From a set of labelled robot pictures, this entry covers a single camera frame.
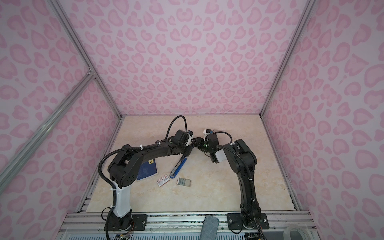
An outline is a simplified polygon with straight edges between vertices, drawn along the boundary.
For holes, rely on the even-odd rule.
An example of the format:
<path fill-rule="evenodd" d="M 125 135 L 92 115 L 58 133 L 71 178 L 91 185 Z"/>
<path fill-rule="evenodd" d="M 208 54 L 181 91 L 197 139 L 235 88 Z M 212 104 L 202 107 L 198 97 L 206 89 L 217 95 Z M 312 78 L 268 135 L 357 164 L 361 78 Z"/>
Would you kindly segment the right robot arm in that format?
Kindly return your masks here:
<path fill-rule="evenodd" d="M 204 138 L 194 138 L 192 144 L 207 154 L 213 163 L 218 164 L 223 161 L 229 163 L 232 171 L 237 175 L 240 185 L 243 225 L 246 228 L 253 228 L 262 213 L 256 197 L 254 181 L 257 158 L 242 139 L 234 141 L 230 137 L 228 144 L 220 145 L 217 137 L 217 134 L 220 133 L 221 131 L 210 133 Z"/>

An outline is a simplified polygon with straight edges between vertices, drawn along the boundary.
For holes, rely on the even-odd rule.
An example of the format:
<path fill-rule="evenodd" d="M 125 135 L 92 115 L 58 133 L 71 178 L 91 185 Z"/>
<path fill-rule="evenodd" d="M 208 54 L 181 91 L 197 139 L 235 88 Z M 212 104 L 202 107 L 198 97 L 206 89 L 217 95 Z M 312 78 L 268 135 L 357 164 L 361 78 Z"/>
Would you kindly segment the staple tray with staples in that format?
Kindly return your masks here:
<path fill-rule="evenodd" d="M 192 184 L 192 181 L 185 178 L 178 178 L 177 179 L 177 185 L 184 186 L 184 187 L 190 187 Z"/>

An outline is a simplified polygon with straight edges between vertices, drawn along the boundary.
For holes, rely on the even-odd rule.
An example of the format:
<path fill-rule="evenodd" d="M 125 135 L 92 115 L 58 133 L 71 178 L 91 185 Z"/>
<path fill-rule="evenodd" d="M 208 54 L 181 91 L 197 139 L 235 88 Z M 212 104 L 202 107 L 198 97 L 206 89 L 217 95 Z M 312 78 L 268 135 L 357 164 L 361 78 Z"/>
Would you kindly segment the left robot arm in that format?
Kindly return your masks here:
<path fill-rule="evenodd" d="M 173 176 L 178 173 L 194 148 L 192 137 L 192 131 L 178 130 L 173 137 L 157 141 L 153 145 L 139 147 L 125 145 L 120 149 L 121 152 L 108 167 L 110 180 L 115 191 L 113 213 L 116 217 L 124 218 L 132 212 L 130 206 L 131 185 L 137 179 L 142 163 L 160 157 L 181 155 L 182 157 L 171 172 Z"/>

